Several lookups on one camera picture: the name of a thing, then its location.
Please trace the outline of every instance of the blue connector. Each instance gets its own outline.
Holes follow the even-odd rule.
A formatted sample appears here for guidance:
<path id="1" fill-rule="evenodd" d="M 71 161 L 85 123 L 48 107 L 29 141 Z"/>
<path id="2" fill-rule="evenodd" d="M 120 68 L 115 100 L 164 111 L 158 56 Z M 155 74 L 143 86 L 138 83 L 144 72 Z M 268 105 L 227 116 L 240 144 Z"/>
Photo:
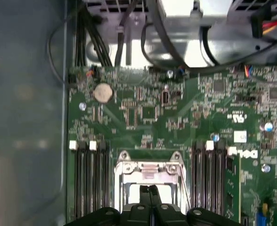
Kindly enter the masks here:
<path id="1" fill-rule="evenodd" d="M 257 213 L 256 226 L 266 226 L 266 217 L 263 213 Z"/>

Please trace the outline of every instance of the motherboard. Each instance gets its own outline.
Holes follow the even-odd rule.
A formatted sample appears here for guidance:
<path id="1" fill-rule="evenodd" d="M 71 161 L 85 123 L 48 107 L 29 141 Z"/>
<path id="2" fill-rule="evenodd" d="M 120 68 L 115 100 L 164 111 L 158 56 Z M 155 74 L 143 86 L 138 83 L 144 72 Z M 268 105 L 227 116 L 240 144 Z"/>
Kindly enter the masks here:
<path id="1" fill-rule="evenodd" d="M 244 226 L 277 225 L 277 66 L 253 65 L 249 76 L 72 68 L 68 222 L 122 211 L 139 202 L 139 185 L 155 184 L 183 213 L 201 207 Z"/>

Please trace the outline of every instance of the red wire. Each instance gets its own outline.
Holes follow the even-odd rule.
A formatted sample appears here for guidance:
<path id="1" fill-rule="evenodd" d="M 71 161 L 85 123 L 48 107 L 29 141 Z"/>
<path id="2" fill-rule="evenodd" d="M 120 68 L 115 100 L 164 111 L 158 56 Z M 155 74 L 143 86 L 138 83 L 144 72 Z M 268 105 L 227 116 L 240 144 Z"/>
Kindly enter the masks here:
<path id="1" fill-rule="evenodd" d="M 277 26 L 277 21 L 274 21 L 274 22 L 267 22 L 267 23 L 264 23 L 262 25 L 263 28 L 269 28 L 269 27 L 273 27 L 273 26 Z"/>

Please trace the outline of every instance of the green circuit board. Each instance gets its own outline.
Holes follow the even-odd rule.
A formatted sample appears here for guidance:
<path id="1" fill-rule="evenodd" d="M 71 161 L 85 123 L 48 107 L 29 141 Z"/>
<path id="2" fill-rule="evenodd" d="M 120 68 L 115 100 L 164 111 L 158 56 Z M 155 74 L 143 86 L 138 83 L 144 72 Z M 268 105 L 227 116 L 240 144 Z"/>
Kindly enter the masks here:
<path id="1" fill-rule="evenodd" d="M 277 81 L 277 66 L 250 73 Z M 127 151 L 131 160 L 161 162 L 178 152 L 192 207 L 253 226 L 261 212 L 277 225 L 277 82 L 235 68 L 190 79 L 152 68 L 70 75 L 77 87 L 68 98 L 69 222 L 115 206 L 115 167 Z"/>

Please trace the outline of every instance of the label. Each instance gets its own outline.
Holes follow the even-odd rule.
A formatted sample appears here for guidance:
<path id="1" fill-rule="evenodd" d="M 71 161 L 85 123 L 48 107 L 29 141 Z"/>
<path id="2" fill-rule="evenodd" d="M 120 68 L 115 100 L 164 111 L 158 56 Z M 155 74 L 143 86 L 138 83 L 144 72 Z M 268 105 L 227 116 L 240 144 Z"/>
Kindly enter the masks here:
<path id="1" fill-rule="evenodd" d="M 229 147 L 228 148 L 228 155 L 240 155 L 240 158 L 251 158 L 257 159 L 258 158 L 258 150 L 237 150 L 236 147 Z"/>
<path id="2" fill-rule="evenodd" d="M 246 114 L 228 114 L 228 119 L 232 119 L 234 123 L 244 123 L 247 118 Z"/>
<path id="3" fill-rule="evenodd" d="M 246 143 L 247 135 L 246 130 L 234 131 L 234 143 Z"/>

